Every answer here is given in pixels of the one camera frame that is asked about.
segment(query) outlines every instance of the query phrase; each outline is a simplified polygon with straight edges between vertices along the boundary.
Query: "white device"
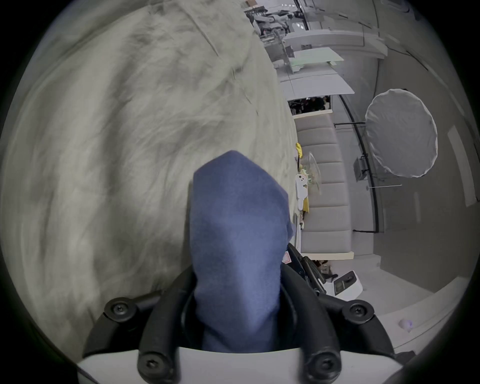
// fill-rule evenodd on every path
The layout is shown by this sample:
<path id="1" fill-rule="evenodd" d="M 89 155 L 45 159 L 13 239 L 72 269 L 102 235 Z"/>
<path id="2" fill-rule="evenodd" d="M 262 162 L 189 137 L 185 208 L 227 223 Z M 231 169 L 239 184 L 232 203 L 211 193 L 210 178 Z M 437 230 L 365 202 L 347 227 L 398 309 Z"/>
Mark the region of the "white device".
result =
<path id="1" fill-rule="evenodd" d="M 363 287 L 355 271 L 347 272 L 343 276 L 337 277 L 333 282 L 322 281 L 321 279 L 318 279 L 318 282 L 324 287 L 327 295 L 345 301 L 355 300 L 363 292 Z"/>

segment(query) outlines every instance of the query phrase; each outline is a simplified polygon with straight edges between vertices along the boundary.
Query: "white bedding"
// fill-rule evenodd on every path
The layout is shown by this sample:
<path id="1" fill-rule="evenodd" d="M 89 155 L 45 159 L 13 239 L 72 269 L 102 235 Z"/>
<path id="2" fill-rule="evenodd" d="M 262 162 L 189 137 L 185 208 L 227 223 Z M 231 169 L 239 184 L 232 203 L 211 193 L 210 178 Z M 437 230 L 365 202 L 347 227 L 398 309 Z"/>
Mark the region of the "white bedding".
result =
<path id="1" fill-rule="evenodd" d="M 241 9 L 148 3 L 71 5 L 32 57 L 1 138 L 5 261 L 73 360 L 109 299 L 167 287 L 189 264 L 188 190 L 202 164 L 236 149 L 295 205 L 295 125 Z"/>

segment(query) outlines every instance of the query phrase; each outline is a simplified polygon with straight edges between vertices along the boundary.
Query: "blue cloth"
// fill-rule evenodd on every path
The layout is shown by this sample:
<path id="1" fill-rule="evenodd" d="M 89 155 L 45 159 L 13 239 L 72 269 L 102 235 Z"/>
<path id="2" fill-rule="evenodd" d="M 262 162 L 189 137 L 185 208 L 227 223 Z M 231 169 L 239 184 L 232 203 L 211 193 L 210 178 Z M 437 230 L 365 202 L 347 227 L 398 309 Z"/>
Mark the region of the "blue cloth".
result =
<path id="1" fill-rule="evenodd" d="M 272 350 L 291 237 L 287 193 L 245 156 L 229 151 L 195 172 L 190 251 L 204 350 Z"/>

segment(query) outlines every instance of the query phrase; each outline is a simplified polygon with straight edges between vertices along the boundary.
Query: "black pole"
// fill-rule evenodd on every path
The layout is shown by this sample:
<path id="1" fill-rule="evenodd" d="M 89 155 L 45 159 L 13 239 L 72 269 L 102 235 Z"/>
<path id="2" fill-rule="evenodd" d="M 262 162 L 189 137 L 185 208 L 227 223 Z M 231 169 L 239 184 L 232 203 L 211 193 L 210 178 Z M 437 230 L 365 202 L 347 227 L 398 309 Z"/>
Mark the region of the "black pole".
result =
<path id="1" fill-rule="evenodd" d="M 345 107 L 345 110 L 348 113 L 348 117 L 350 117 L 350 120 L 352 120 L 351 123 L 345 123 L 345 124 L 352 124 L 353 129 L 355 130 L 355 134 L 357 135 L 358 141 L 360 143 L 360 148 L 362 151 L 362 155 L 365 157 L 365 163 L 367 164 L 367 169 L 368 169 L 368 178 L 370 180 L 370 185 L 373 187 L 373 176 L 372 176 L 372 169 L 370 168 L 370 162 L 368 161 L 368 154 L 367 151 L 365 150 L 365 145 L 363 144 L 363 141 L 361 139 L 361 135 L 359 132 L 359 129 L 357 127 L 357 124 L 359 124 L 356 121 L 353 121 L 353 116 L 352 113 L 350 112 L 350 109 L 348 108 L 345 100 L 343 99 L 342 95 L 338 95 L 340 97 L 340 100 L 342 100 L 343 106 Z M 378 233 L 378 203 L 377 203 L 377 193 L 375 192 L 375 188 L 370 188 L 372 190 L 372 199 L 373 199 L 373 212 L 375 216 L 375 230 L 373 231 L 357 231 L 353 230 L 354 232 L 366 232 L 366 233 Z"/>

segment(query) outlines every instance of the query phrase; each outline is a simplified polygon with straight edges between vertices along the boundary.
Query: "black screw head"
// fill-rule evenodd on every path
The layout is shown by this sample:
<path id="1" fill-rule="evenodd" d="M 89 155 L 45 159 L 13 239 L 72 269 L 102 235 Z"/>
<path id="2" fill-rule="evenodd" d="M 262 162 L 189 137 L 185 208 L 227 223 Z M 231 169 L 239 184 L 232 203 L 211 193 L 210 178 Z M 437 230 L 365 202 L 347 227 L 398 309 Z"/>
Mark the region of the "black screw head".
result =
<path id="1" fill-rule="evenodd" d="M 362 317 L 367 313 L 367 309 L 361 304 L 354 304 L 350 307 L 350 313 L 356 317 Z"/>
<path id="2" fill-rule="evenodd" d="M 369 321 L 375 315 L 375 311 L 366 301 L 352 300 L 344 304 L 342 315 L 348 322 L 360 325 Z"/>
<path id="3" fill-rule="evenodd" d="M 122 316 L 127 313 L 128 305 L 126 303 L 118 303 L 112 306 L 112 311 L 114 314 Z"/>
<path id="4" fill-rule="evenodd" d="M 135 303 L 126 297 L 118 297 L 110 300 L 103 309 L 103 313 L 110 320 L 117 323 L 129 322 L 137 313 Z"/>
<path id="5" fill-rule="evenodd" d="M 146 353 L 138 358 L 137 369 L 147 382 L 167 379 L 173 369 L 169 360 L 158 353 Z"/>
<path id="6" fill-rule="evenodd" d="M 308 373 L 314 380 L 331 382 L 341 371 L 341 361 L 333 352 L 321 352 L 308 365 Z"/>

